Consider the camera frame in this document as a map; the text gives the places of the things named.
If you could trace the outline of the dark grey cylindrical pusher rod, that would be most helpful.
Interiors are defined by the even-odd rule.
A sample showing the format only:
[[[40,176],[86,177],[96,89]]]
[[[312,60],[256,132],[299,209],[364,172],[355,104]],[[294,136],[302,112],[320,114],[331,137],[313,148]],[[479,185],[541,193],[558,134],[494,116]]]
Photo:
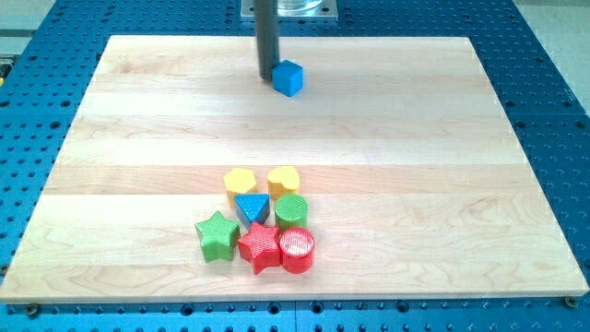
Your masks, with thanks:
[[[278,0],[254,0],[254,23],[259,76],[271,81],[280,60]]]

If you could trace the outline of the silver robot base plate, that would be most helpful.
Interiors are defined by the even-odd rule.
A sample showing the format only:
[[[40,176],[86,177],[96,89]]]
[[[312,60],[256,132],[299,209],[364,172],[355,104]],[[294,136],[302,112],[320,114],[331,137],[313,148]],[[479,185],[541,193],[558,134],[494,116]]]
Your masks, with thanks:
[[[277,0],[281,20],[338,20],[337,0]]]

